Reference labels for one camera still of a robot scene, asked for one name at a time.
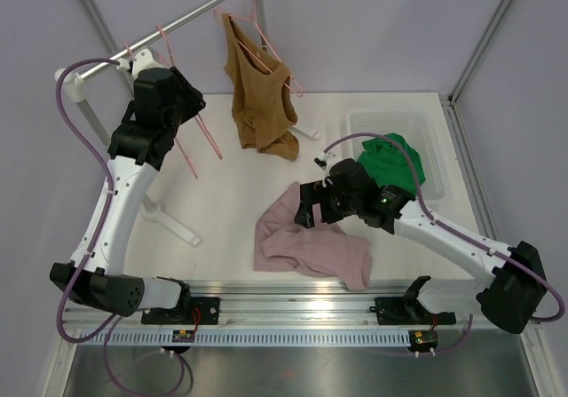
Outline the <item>pink hanger of mauve top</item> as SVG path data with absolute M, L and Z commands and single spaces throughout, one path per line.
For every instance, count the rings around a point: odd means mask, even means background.
M 162 28 L 161 26 L 157 26 L 157 29 L 158 29 L 159 33 L 161 34 L 162 39 L 164 40 L 164 43 L 166 44 L 166 48 L 167 48 L 167 50 L 168 50 L 168 54 L 169 54 L 169 59 L 170 59 L 171 65 L 172 65 L 172 66 L 176 66 L 177 64 L 176 64 L 176 61 L 175 61 L 175 59 L 174 59 L 174 55 L 173 55 L 173 52 L 172 52 L 172 50 L 171 50 L 170 42 L 169 42 L 169 39 L 168 39 L 166 33 L 164 32 L 164 30 L 163 30 L 163 28 Z M 205 122 L 204 122 L 204 120 L 203 120 L 203 118 L 202 118 L 202 116 L 201 116 L 201 114 L 198 114 L 198 115 L 195 117 L 195 120 L 196 120 L 196 122 L 198 123 L 198 125 L 199 125 L 199 127 L 200 127 L 202 133 L 203 133 L 204 136 L 207 138 L 209 144 L 210 144 L 211 147 L 214 149 L 214 151 L 215 151 L 217 157 L 218 157 L 220 160 L 222 160 L 222 159 L 223 159 L 223 155 L 222 155 L 221 149 L 220 149 L 220 147 L 218 146 L 218 144 L 216 143 L 216 141 L 215 141 L 215 139 L 213 138 L 212 134 L 210 133 L 210 131 L 209 131 L 207 125 L 205 124 Z

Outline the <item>mauve tank top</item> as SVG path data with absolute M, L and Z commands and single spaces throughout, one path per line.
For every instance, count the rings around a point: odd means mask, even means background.
M 299 226 L 294 222 L 299 206 L 300 184 L 294 182 L 258 219 L 253 270 L 335 277 L 350 291 L 365 290 L 372 269 L 370 242 L 323 223 L 319 207 L 313 210 L 314 228 Z

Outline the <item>pink hanger of green top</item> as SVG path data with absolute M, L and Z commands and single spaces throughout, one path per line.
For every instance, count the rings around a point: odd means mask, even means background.
M 125 49 L 127 50 L 128 54 L 130 55 L 130 58 L 132 60 L 134 60 L 134 58 L 141 53 L 141 51 L 138 52 L 134 52 L 127 44 L 124 45 Z M 170 55 L 170 58 L 168 60 L 166 60 L 162 54 L 159 51 L 153 50 L 152 48 L 150 48 L 150 52 L 152 53 L 153 57 L 163 66 L 165 66 L 166 68 L 170 68 L 171 66 L 174 66 L 174 62 L 173 62 L 173 56 Z M 195 168 L 195 166 L 193 165 L 193 162 L 191 161 L 190 157 L 188 156 L 188 154 L 186 153 L 186 151 L 184 150 L 183 146 L 181 145 L 180 141 L 178 140 L 177 137 L 174 138 L 174 142 L 177 146 L 177 149 L 179 150 L 179 152 L 181 153 L 181 155 L 185 158 L 185 161 L 187 163 L 187 165 L 189 166 L 190 170 L 192 171 L 192 174 L 194 175 L 194 177 L 197 179 L 199 178 L 197 170 Z

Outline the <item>green tank top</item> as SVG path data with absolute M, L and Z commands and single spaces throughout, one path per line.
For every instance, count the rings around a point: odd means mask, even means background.
M 387 137 L 402 146 L 412 161 L 419 185 L 424 184 L 426 178 L 420 154 L 406 143 L 403 136 L 390 133 Z M 409 164 L 395 146 L 383 139 L 374 138 L 364 140 L 362 148 L 363 151 L 357 161 L 379 187 L 396 186 L 417 196 L 417 188 Z

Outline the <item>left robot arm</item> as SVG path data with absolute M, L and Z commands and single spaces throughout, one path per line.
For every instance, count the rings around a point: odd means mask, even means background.
M 173 148 L 179 127 L 206 106 L 176 67 L 151 67 L 134 80 L 134 98 L 113 132 L 108 158 L 96 155 L 106 180 L 91 221 L 71 259 L 51 267 L 60 301 L 128 317 L 161 310 L 173 324 L 191 315 L 190 291 L 181 281 L 124 274 L 126 249 L 146 192 Z

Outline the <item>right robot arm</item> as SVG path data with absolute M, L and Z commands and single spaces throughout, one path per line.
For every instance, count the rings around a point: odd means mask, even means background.
M 300 186 L 296 224 L 313 228 L 318 221 L 334 224 L 350 216 L 419 243 L 470 275 L 458 282 L 416 279 L 402 303 L 414 324 L 434 314 L 474 314 L 519 334 L 546 294 L 540 254 L 530 243 L 510 246 L 447 222 L 406 190 L 378 186 L 352 159 L 336 163 L 323 180 Z

